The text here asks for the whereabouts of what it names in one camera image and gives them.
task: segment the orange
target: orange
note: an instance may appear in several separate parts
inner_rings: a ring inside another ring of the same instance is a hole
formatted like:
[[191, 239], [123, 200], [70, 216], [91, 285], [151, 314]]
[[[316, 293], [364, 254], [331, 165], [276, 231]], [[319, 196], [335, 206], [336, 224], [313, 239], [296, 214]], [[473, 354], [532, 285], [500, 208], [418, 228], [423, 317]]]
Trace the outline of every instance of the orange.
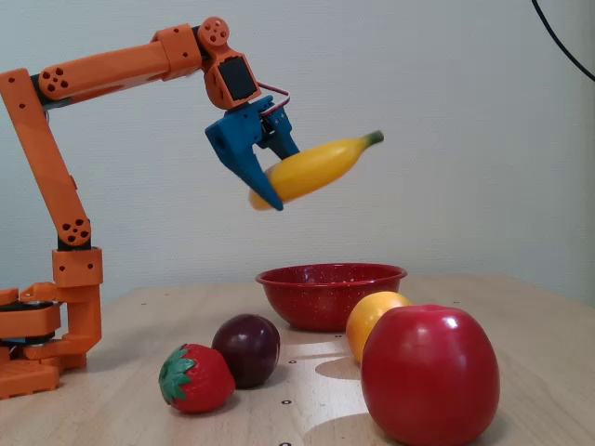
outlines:
[[355, 360], [362, 361], [365, 342], [380, 317], [391, 308], [408, 305], [412, 305], [412, 303], [402, 295], [391, 291], [367, 295], [357, 303], [347, 319], [345, 330]]

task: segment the red apple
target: red apple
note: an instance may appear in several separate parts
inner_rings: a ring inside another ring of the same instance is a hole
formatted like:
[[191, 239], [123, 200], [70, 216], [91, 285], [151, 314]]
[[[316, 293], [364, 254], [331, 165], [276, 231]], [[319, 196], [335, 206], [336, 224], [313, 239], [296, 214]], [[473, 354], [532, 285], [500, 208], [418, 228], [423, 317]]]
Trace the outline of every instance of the red apple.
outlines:
[[461, 309], [394, 308], [365, 344], [362, 390], [370, 415], [392, 439], [463, 445], [496, 414], [496, 354], [481, 325]]

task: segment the plum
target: plum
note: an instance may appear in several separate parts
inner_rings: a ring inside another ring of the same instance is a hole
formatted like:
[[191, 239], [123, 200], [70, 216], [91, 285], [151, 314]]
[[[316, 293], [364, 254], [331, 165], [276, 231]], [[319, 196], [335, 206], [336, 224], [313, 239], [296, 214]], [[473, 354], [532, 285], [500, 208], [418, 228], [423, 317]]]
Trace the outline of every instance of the plum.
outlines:
[[212, 348], [227, 362], [237, 388], [263, 384], [279, 361], [281, 339], [274, 324], [256, 314], [240, 314], [219, 327]]

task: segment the banana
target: banana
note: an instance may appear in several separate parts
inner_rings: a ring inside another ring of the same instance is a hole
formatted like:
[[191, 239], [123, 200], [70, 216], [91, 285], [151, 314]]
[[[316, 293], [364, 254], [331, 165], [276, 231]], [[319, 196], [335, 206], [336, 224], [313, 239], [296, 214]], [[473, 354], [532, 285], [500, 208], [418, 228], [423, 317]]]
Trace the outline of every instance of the banana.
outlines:
[[[282, 202], [288, 203], [341, 178], [368, 147], [383, 140], [382, 132], [376, 131], [360, 138], [329, 142], [285, 158], [265, 174]], [[271, 209], [253, 190], [248, 201], [258, 211]]]

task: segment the table surface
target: table surface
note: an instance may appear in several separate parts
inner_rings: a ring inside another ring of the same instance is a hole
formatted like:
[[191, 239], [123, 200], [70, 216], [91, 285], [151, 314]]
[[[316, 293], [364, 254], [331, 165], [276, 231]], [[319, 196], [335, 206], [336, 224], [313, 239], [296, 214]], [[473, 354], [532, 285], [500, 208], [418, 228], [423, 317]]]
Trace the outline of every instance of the table surface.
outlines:
[[[494, 344], [500, 405], [474, 444], [595, 444], [595, 308], [503, 275], [411, 276], [402, 293], [463, 308]], [[164, 359], [185, 342], [210, 345], [242, 312], [280, 329], [270, 380], [207, 415], [169, 408], [157, 385]], [[367, 414], [345, 337], [290, 330], [255, 283], [139, 289], [106, 305], [103, 320], [86, 371], [65, 374], [54, 392], [0, 401], [1, 445], [393, 444]]]

